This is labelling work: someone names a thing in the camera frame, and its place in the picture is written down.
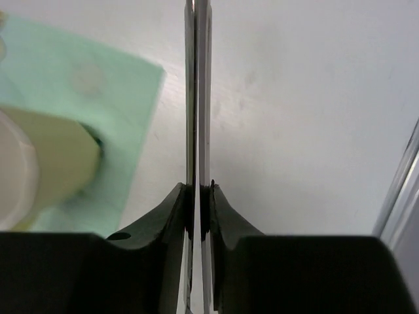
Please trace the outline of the right gripper silver tong right finger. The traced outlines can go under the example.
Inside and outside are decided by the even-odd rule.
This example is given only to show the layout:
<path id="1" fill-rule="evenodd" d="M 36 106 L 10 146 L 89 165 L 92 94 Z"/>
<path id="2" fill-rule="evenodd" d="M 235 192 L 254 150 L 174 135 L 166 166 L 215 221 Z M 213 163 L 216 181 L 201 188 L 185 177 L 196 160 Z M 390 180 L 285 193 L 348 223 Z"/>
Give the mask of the right gripper silver tong right finger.
<path id="1" fill-rule="evenodd" d="M 211 313 L 210 245 L 210 99 L 211 99 L 211 16 L 209 1 L 195 1 L 197 105 L 198 105 L 198 176 L 200 192 L 200 228 L 202 248 L 202 285 L 204 313 Z"/>

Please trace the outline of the right gripper silver tong left finger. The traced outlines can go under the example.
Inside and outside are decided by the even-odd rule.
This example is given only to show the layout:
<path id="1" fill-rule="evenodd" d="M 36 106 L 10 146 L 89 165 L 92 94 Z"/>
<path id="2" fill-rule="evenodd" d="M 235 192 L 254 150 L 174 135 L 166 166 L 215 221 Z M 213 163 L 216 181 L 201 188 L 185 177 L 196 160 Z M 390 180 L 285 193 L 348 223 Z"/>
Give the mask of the right gripper silver tong left finger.
<path id="1" fill-rule="evenodd" d="M 186 105 L 186 192 L 185 192 L 185 312 L 196 313 L 192 302 L 194 266 L 194 214 L 196 200 L 197 146 L 197 39 L 196 2 L 185 3 L 185 105 Z"/>

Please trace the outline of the light green placemat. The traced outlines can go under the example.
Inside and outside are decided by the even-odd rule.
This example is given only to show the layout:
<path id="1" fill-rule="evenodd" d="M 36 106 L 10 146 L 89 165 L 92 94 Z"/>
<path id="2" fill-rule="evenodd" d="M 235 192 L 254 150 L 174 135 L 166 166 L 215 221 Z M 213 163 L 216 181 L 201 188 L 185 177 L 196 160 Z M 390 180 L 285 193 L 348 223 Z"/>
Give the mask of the light green placemat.
<path id="1" fill-rule="evenodd" d="M 97 177 L 41 211 L 32 232 L 113 233 L 158 101 L 161 66 L 55 27 L 1 14 L 1 102 L 89 127 L 104 145 Z"/>

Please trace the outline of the yellow mug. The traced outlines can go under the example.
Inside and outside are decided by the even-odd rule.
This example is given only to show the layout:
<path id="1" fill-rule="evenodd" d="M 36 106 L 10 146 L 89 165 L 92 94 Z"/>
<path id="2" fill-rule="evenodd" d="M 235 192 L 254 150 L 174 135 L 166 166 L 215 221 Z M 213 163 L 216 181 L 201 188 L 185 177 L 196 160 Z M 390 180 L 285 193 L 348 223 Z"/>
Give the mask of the yellow mug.
<path id="1" fill-rule="evenodd" d="M 102 156 L 100 140 L 77 121 L 1 107 L 1 229 L 25 230 L 88 186 Z"/>

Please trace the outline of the aluminium table edge rail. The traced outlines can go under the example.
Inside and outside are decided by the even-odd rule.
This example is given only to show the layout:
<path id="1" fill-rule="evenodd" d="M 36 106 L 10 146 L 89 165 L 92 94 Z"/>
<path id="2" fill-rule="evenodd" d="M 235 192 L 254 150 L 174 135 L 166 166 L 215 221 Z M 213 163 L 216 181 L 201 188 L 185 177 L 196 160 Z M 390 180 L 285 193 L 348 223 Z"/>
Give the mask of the aluminium table edge rail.
<path id="1" fill-rule="evenodd" d="M 401 263 L 418 256 L 418 124 L 397 167 L 373 228 Z"/>

